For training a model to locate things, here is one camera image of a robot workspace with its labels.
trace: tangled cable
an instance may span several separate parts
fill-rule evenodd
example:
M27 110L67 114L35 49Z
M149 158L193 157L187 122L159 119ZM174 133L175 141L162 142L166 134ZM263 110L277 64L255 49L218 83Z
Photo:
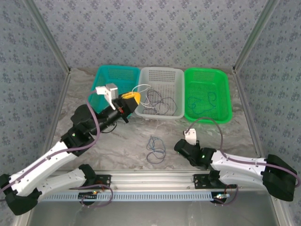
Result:
M201 112L196 112L195 109L197 108L197 103L201 103L203 100L197 97L189 97L188 98L188 107L192 110L192 112L196 115L202 115L204 112L209 112L216 108L216 105L212 103L212 101L216 100L216 93L208 92L208 102L211 105L211 108L203 110Z
M156 141L160 141L162 143L162 146L163 148L161 147L155 147L155 143ZM146 149L147 150L150 150L151 152L147 154L146 156L146 160L151 163L151 164L159 164L161 162L164 161L165 159L165 156L166 156L166 152L165 152L165 145L164 145L164 142L163 140L161 140L160 138L158 137L153 137L151 136L150 139L149 139L149 142L147 143L146 145ZM149 160L149 156L150 155L154 155L157 159L159 159L160 161L159 162L152 162L151 160Z
M178 106L175 103L174 99L172 99L171 97L162 97L161 93L154 89L147 90L146 99L148 103L142 104L145 107L142 113L144 113L145 110L151 110L155 112L155 115L166 115L169 112L169 110L173 108L171 104L174 104L175 106L175 111L171 114L171 116L173 116L178 110Z

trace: cable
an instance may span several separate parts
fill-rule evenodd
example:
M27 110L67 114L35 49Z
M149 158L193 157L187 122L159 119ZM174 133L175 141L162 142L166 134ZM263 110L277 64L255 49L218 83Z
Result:
M233 199L236 199L237 197L237 194L238 194L238 186L237 186L237 191L235 193L235 197ZM233 203L234 200L230 201L229 203L223 203L221 200L218 200L218 199L214 199L215 201L219 202L220 204L222 204L222 206L228 206L230 203ZM246 221L248 221L249 223L251 223L251 225L254 225L256 226L256 224L254 224L251 220L249 220L248 218L246 218L244 215L242 215L236 208L234 208L233 206L228 206L228 208L232 208L236 213L237 215L241 216L242 218L244 218Z
M96 90L94 91L91 91L89 93L89 96L93 93L96 93ZM14 185L17 181L20 181L22 178L24 178L26 175L28 175L30 172L32 172L35 168L37 168L38 166L40 166L42 163L46 162L47 160L49 160L51 157L57 155L57 154L60 154L60 153L63 153L63 152L76 152L76 151L80 151L80 150L84 150L84 149L88 149L90 147L92 147L94 144L96 144L97 140L99 139L100 137L100 128L99 128L99 124L98 124L98 120L97 120L97 117L94 113L94 110L92 109L89 101L88 101L88 98L86 98L86 104L88 106L88 109L90 110L91 114L92 114L92 117L93 117L93 120L94 120L94 123L96 125L96 138L95 140L86 145L86 146L83 146L83 147L73 147L73 148L66 148L66 149L63 149L63 150L60 150L60 151L57 151L57 152L54 152L50 155L48 155L45 159L41 160L40 162L38 162L37 164L35 164L34 166L32 166L30 169L28 169L24 174L22 174L21 176L19 176L16 180L14 180L13 182L9 183L8 185L4 186L2 189L0 189L0 194L2 192L4 192L6 189L8 189L9 187L11 187L12 185Z
M149 108L149 110L153 110L155 112L155 115L166 115L167 112L170 110L170 108L171 108L170 105L168 103L164 103L165 99L171 99L176 107L176 110L174 111L174 113L171 116L173 116L175 114L175 112L178 110L178 106L175 103L174 99L172 99L171 97L162 98L161 93L159 93L158 91L156 91L154 89L149 89L147 91L146 99L149 102L148 105L150 104L151 106L145 106L145 105L143 105L143 106L145 108ZM158 101L150 101L150 99L159 99L159 100ZM162 104L168 106L167 111L164 113L160 113L160 108L161 108Z
M112 133L114 131L114 129L116 129L116 127L117 127L117 122L115 123L114 128L111 129L109 132L102 132L102 133Z
M226 188L225 188L225 191L224 191L224 194L227 193L227 188L230 188L231 189L231 193L230 193L230 196L232 195L232 187L230 185L226 185Z
M210 94L214 94L214 99L213 99L213 100L211 100ZM212 107L209 108L209 109L207 109L207 110L203 110L203 111L200 112L200 113L195 112L195 109L197 108L196 103L202 102L202 99L197 98L197 97L189 97L189 98L188 98L188 103L189 103L189 100L190 100L190 99L196 99L196 101L194 101L194 102L191 104L191 106L188 104L188 107L189 107L189 108L192 110L192 112L193 112L194 114L196 114L196 115L202 115L204 112L209 112L209 111L211 111L211 110L213 110L213 109L216 108L216 105L214 105L214 104L211 102L211 101L215 101L215 100L216 100L216 93L214 93L214 92L208 92L208 102L209 102L209 104L210 104Z
M208 120L211 120L218 128L219 132L220 132L220 135L221 135L221 144L220 144L220 151L222 153L222 155L230 160L230 161L233 161L233 162L237 162L237 163L241 163L241 164L248 164L248 165L258 165L258 166L265 166L265 167L271 167L271 168L275 168L275 169L278 169L278 170L282 170L286 173L289 173L291 174L292 176L294 176L296 179L297 179L297 184L295 185L295 187L299 187L301 185L301 179L298 175L294 174L293 172L291 172L290 170L286 169L286 168L283 168L283 167L280 167L280 166L276 166L276 165L273 165L273 164L268 164L268 163L263 163L263 162L252 162L252 161L241 161L241 160L237 160L237 159L232 159L230 157L228 157L226 155L226 153L224 152L223 148L222 148L222 144L223 144L223 134L222 134L222 129L221 127L217 124L217 122L215 120L213 120L212 118L209 118L209 117L201 117L201 118L198 118L197 120L195 120L189 127L188 129L186 130L185 133L188 133L188 131L193 127L193 125L198 122L199 120L201 119L208 119Z
M147 91L147 90L151 87L151 85L149 85L149 84L140 84L140 85L138 85L138 86L135 86L135 87L132 89L132 94L133 94L134 89L137 88L137 87L139 87L139 86L149 86L148 88L146 88L145 90L140 91L139 93L142 93L142 92L144 92L144 91Z
M105 188L107 188L107 189L109 189L109 190L111 191L111 197L110 197L110 199L109 199L107 202L105 202L104 204L93 205L93 206L85 205L85 204L84 204L84 199L85 199L87 196L89 196L89 194L86 194L86 195L84 195L84 196L81 198L80 203L81 203L83 206L87 206L88 208L90 208L90 207L93 207L93 208L94 208L94 207L104 207L104 206L109 205L109 204L112 202L112 199L113 199L113 197L114 197L114 192L113 192L113 190L112 190L109 186L99 184L99 185L89 185L89 186L83 186L83 187L75 187L75 188L73 188L73 189L87 189L87 188L99 187L99 186L105 187Z
M222 202L221 200L219 200L219 199L214 199L214 200L220 202L220 203L223 204L224 206L228 206L228 205L232 204L232 203L237 199L237 195L238 195L238 185L236 185L235 195L234 195L233 199L232 199L230 202L228 202L228 203L223 203L223 202Z
M162 142L163 148L155 147L155 141L157 141L157 140L159 140L159 141ZM158 137L153 137L153 136L151 136L150 139L149 139L149 142L148 142L147 145L146 145L146 149L152 151L152 152L148 153L147 156L146 156L146 160L147 160L149 163L151 163L151 164L159 164L159 163L161 163L161 162L164 161L165 156L166 156L166 152L165 152L166 149L165 149L165 145L164 145L164 143L163 143L163 140L161 140L161 139L158 138ZM162 155L162 157L156 156L156 153L160 153L160 154ZM149 156L150 156L151 154L153 154L157 159L159 159L159 160L161 160L161 161L159 161L159 162L152 162L151 160L149 160Z

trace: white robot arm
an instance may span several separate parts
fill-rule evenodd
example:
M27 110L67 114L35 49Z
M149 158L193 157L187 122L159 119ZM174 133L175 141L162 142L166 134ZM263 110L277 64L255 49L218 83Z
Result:
M0 193L4 192L6 202L15 215L31 210L40 200L55 192L95 184L95 172L85 164L67 174L47 178L64 164L81 156L96 142L92 135L96 135L97 127L102 132L120 118L128 123L127 117L140 102L137 92L118 96L117 87L112 83L96 87L96 93L105 95L110 106L100 113L94 112L94 117L87 105L79 106L71 117L73 127L53 148L20 172L0 176Z
M184 131L183 134L185 139L181 139L174 146L174 150L192 166L210 170L209 174L194 175L196 189L226 188L229 185L266 188L276 198L293 200L295 187L300 185L300 178L297 172L279 157L269 154L267 158L246 158L225 154L222 149L201 148L195 129Z

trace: black cable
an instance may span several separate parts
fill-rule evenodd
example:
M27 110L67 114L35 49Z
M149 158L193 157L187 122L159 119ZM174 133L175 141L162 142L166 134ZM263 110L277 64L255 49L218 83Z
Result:
M142 111L143 114L144 114L144 111L145 111L145 110L153 110L153 111L155 112L156 115L166 115L167 112L170 110L171 107L170 107L170 105L169 105L168 103L164 103L164 100L165 100L165 99L171 99L171 100L173 101L175 107L176 107L174 113L173 113L171 116L173 116L173 115L175 114L175 112L178 110L178 106L177 106L177 104L175 103L174 99L172 99L171 97L165 97L165 98L163 98L162 95L161 95L161 93L159 93L158 91L156 91L156 90L154 90L154 89L149 89L149 90L147 90L146 97L147 97L147 99L148 99L149 104L151 105L151 107L145 107L145 106L144 106L144 109L143 109L143 111ZM159 100L158 100L158 101L151 101L150 98L153 98L153 99L159 99ZM164 104L164 105L167 105L167 106L168 106L167 111L166 111L165 113L163 113L163 114L160 114L160 113L159 113L159 112L160 112L161 104Z
M112 130L110 130L109 132L102 132L102 133L112 133L114 131L114 129L116 129L116 127L117 127L117 122L115 122L115 126Z

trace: wall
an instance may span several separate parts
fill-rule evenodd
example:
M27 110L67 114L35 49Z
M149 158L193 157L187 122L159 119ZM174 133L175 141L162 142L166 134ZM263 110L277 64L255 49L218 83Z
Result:
M65 78L21 0L0 1L0 175L41 153ZM14 215L0 202L0 225Z
M281 0L239 72L267 153L301 174L301 2ZM301 225L301 189L290 203Z
M231 66L266 0L35 0L70 67Z

